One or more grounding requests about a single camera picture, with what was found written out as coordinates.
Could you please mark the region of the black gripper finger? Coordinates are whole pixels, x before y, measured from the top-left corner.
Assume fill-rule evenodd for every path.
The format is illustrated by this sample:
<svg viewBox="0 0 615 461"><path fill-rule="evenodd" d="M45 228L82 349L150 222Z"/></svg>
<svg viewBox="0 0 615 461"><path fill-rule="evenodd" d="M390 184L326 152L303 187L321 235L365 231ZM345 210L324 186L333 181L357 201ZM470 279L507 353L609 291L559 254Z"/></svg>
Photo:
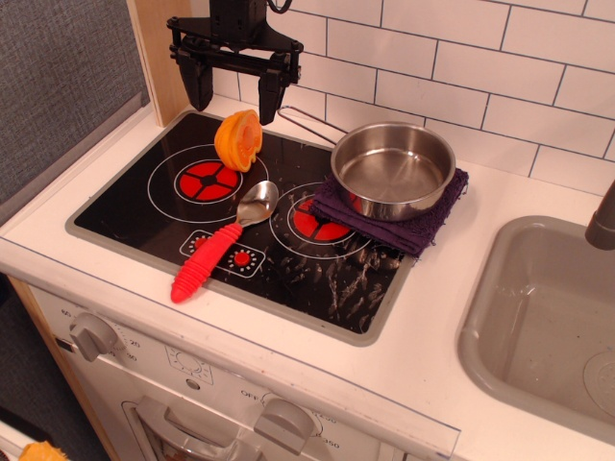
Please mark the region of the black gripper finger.
<svg viewBox="0 0 615 461"><path fill-rule="evenodd" d="M213 96L211 67L187 53L179 53L176 59L190 105L204 110Z"/></svg>
<svg viewBox="0 0 615 461"><path fill-rule="evenodd" d="M269 70L260 75L258 80L258 108L261 126L274 121L288 86L289 80L281 72Z"/></svg>

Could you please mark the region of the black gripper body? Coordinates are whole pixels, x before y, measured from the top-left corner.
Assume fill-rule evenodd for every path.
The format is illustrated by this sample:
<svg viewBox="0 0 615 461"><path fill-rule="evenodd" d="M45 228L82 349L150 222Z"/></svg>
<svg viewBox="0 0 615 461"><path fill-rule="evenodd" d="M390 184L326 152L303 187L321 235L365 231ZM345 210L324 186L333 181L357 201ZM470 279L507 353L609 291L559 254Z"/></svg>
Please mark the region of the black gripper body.
<svg viewBox="0 0 615 461"><path fill-rule="evenodd" d="M172 31L171 58L177 63L177 55L187 53L211 70L217 67L253 76L278 71L289 84L296 84L304 46L267 22L269 12L282 14L290 5L289 1L280 7L273 1L211 1L208 17L173 16L167 20Z"/></svg>

